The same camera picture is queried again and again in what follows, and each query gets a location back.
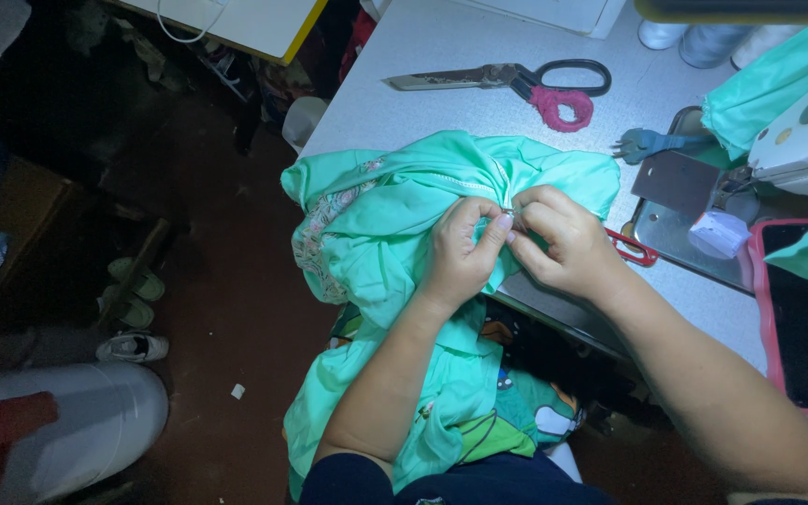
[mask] dark blue clothing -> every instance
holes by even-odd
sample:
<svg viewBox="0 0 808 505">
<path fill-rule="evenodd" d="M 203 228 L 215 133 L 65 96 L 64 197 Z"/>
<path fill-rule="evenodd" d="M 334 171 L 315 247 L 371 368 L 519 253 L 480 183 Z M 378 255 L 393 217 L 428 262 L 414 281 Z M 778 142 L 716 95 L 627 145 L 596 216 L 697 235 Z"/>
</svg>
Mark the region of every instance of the dark blue clothing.
<svg viewBox="0 0 808 505">
<path fill-rule="evenodd" d="M 408 484 L 397 495 L 382 468 L 359 454 L 332 454 L 304 479 L 300 505 L 600 505 L 603 491 L 575 483 L 544 453 L 495 454 Z M 808 505 L 798 499 L 762 499 L 756 505 Z"/>
</svg>

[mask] woman's right hand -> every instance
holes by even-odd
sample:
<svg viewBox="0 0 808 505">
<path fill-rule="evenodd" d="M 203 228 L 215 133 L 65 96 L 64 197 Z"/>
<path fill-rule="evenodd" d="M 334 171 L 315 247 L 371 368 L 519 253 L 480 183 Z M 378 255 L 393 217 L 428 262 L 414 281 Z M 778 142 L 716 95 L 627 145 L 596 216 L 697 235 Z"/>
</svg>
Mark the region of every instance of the woman's right hand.
<svg viewBox="0 0 808 505">
<path fill-rule="evenodd" d="M 522 224 L 549 244 L 543 251 L 515 228 L 507 236 L 513 255 L 536 281 L 599 303 L 632 271 L 600 220 L 563 191 L 534 186 L 517 194 L 512 204 Z"/>
</svg>

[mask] hand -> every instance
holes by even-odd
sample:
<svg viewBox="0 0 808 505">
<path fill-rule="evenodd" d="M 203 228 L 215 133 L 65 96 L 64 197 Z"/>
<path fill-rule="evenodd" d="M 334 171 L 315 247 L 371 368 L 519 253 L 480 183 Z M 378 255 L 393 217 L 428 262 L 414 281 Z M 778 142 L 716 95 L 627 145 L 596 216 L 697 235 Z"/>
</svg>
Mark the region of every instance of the hand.
<svg viewBox="0 0 808 505">
<path fill-rule="evenodd" d="M 483 216 L 491 221 L 474 244 L 472 235 Z M 417 295 L 434 312 L 453 315 L 488 282 L 511 227 L 510 214 L 501 212 L 493 201 L 481 197 L 455 201 L 432 228 L 426 272 Z"/>
<path fill-rule="evenodd" d="M 517 194 L 513 207 L 522 210 L 522 224 L 549 244 L 542 251 L 516 230 L 507 237 L 513 255 L 536 281 L 597 303 L 624 271 L 631 271 L 600 220 L 563 191 L 535 186 Z"/>
</svg>

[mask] fingernail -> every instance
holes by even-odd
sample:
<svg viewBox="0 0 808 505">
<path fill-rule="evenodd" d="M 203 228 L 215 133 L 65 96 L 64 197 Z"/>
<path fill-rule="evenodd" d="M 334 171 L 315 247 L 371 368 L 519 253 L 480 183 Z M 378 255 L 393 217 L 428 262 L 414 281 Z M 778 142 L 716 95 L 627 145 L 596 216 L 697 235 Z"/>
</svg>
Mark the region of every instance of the fingernail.
<svg viewBox="0 0 808 505">
<path fill-rule="evenodd" d="M 509 228 L 513 225 L 513 216 L 510 214 L 501 214 L 498 218 L 498 226 L 501 228 Z"/>
</svg>

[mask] small white paper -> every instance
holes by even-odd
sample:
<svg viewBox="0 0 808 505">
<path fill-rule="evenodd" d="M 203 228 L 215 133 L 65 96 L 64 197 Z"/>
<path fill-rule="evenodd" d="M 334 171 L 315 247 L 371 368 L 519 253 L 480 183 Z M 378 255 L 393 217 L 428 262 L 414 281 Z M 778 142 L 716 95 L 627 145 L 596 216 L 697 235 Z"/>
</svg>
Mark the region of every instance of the small white paper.
<svg viewBox="0 0 808 505">
<path fill-rule="evenodd" d="M 241 396 L 244 394 L 245 386 L 242 384 L 236 384 L 236 386 L 232 388 L 232 393 L 230 393 L 230 395 L 235 396 L 236 400 L 241 400 Z"/>
<path fill-rule="evenodd" d="M 751 233 L 747 223 L 724 212 L 704 212 L 690 227 L 688 240 L 704 253 L 734 258 Z"/>
</svg>

